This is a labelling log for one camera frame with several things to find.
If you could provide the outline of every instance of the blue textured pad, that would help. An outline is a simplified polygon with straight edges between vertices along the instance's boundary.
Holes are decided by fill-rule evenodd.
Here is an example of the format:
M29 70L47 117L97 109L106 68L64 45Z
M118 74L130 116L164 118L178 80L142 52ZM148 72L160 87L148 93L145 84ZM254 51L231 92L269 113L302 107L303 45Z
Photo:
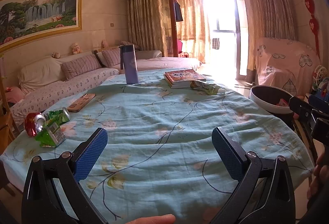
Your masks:
M77 182L89 175L107 144L107 138L106 130L102 129L76 161L73 176Z
M213 130L211 139L231 178L237 181L242 180L245 174L244 163L234 150L234 147L240 145L237 145L238 143L232 141L229 137L225 138L218 128Z

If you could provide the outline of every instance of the human hand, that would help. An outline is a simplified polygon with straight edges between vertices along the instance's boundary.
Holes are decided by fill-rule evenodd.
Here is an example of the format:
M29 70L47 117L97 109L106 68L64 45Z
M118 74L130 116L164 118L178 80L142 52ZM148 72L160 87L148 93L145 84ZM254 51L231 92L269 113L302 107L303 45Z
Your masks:
M173 224L175 221L175 216L169 214L163 216L141 217L126 224Z
M324 153L322 153L322 155L320 155L316 161L316 167L313 171L315 178L310 184L310 188L307 191L307 199L310 199L318 192L320 183L324 184L326 181L329 180L329 166L322 165L323 159Z

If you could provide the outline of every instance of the sheer curtain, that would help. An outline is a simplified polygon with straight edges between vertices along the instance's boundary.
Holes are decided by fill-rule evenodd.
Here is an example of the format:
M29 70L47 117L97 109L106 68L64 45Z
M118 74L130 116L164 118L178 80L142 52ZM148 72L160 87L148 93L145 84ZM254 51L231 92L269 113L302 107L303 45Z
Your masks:
M177 0L181 6L183 22L177 22L177 39L183 43L183 52L200 62L210 61L210 28L203 8L204 0Z
M161 0L128 0L129 41L168 56Z
M260 37L295 40L294 22L288 0L245 0L249 50L246 81L255 79L256 42Z

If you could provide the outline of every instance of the screw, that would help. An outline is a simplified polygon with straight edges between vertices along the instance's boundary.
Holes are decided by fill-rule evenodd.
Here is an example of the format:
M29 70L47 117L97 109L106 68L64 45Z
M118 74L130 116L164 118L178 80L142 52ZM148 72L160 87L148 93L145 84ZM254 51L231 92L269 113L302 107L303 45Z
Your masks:
M39 160L40 160L39 156L34 156L34 158L32 159L34 163L38 162Z
M249 158L254 159L254 158L256 158L257 155L256 155L254 152L248 152L248 153L247 153L247 156L248 156Z
M71 156L71 153L70 152L64 152L64 153L62 153L62 157L63 158L68 158L70 156Z
M278 156L278 159L279 159L281 162L286 161L286 158L285 158L284 156L282 156L282 155L279 155L279 156Z

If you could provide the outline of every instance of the framed painting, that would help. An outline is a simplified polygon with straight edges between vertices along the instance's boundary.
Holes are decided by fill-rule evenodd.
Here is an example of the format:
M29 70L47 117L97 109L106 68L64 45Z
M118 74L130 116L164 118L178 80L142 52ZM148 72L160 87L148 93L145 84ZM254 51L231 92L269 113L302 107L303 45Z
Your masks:
M82 29L81 0L0 0L0 52Z

